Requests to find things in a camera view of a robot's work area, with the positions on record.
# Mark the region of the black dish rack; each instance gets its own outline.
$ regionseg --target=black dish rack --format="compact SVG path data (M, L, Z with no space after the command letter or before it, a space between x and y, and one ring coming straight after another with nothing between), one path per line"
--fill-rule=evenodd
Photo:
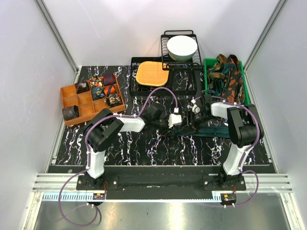
M130 67L130 96L148 96L156 87L140 85L136 81L136 72L139 65L145 61L162 62L162 57L133 57ZM194 71L187 70L170 70L167 83L164 87L169 88L177 96L190 95L194 96L197 91L196 78ZM157 96L170 96L165 90L159 90L155 93Z
M168 54L167 42L170 38L184 35L193 38L197 43L197 50L194 56L186 62L176 62ZM192 30L166 30L161 35L161 54L162 54L162 69L163 70L202 70L201 53L197 41L197 37Z

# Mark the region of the bowl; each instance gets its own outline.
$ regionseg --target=bowl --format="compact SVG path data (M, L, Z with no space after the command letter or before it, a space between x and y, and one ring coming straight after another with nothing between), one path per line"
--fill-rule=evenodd
M167 49L173 60L185 62L194 56L197 43L189 36L178 35L168 40Z

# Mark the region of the wall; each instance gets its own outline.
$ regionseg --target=wall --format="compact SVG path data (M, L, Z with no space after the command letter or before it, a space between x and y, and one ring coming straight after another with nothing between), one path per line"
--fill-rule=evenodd
M33 0L2 0L0 17L0 229L16 230L50 156L59 89L73 72Z
M248 76L281 173L287 173L307 226L307 2L288 1Z
M165 30L192 29L202 58L245 62L278 0L45 0L77 65L160 56Z

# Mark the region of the green bin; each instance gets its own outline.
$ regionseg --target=green bin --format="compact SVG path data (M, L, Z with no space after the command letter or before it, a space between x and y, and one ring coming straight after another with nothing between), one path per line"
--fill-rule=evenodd
M206 58L203 61L206 94L207 94L207 91L208 91L207 66L213 66L216 62L217 62L217 59L215 59L215 58ZM243 104L250 104L250 99L249 99L248 89L246 87L245 75L244 75L242 61L240 61L240 67L241 67L241 72L242 72L242 77L243 77L243 88L244 88L244 94L245 94L245 100L244 100Z

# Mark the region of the orange wooden tray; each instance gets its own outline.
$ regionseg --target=orange wooden tray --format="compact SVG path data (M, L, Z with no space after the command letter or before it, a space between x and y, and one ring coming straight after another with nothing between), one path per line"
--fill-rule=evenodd
M118 113L118 112L126 110L125 102L123 100L123 95L121 94L121 91L120 91L117 77L115 74L113 75L115 76L115 79L116 79L116 84L114 84L114 87L116 89L116 92L120 95L121 102L123 103L122 105L116 106L113 108L110 108L107 105L106 103L107 97L93 101L92 92L91 92L92 89L91 89L89 80L86 81L90 88L90 91L87 91L87 92L82 92L82 93L77 94L75 85L69 85L69 86L65 86L61 88L63 108L76 105L78 106L78 109L79 109L78 118L64 121L67 126L72 126L72 125L76 125L82 122L92 120L101 110L105 108L110 109L113 113Z

